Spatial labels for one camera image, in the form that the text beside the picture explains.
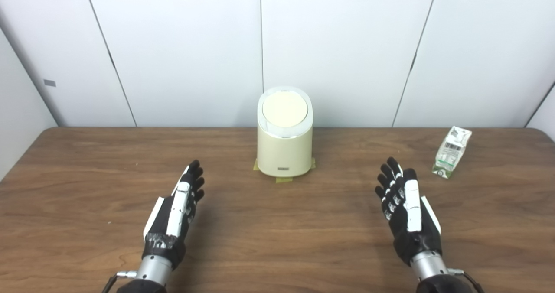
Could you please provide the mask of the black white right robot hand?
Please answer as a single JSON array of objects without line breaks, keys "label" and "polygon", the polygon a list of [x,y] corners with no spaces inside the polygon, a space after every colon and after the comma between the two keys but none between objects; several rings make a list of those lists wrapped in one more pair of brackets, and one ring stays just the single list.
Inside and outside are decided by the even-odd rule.
[{"label": "black white right robot hand", "polygon": [[429,204],[422,200],[416,171],[403,169],[394,157],[380,167],[375,192],[394,237],[394,250],[406,264],[421,252],[442,254],[441,234]]}]

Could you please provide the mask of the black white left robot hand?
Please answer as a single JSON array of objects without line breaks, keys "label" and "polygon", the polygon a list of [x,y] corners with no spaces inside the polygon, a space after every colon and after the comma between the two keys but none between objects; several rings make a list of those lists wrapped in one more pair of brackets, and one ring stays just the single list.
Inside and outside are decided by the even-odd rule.
[{"label": "black white left robot hand", "polygon": [[186,255],[185,239],[196,216],[198,202],[204,197],[205,180],[199,160],[183,171],[172,194],[159,197],[143,231],[143,257],[160,256],[176,269]]}]

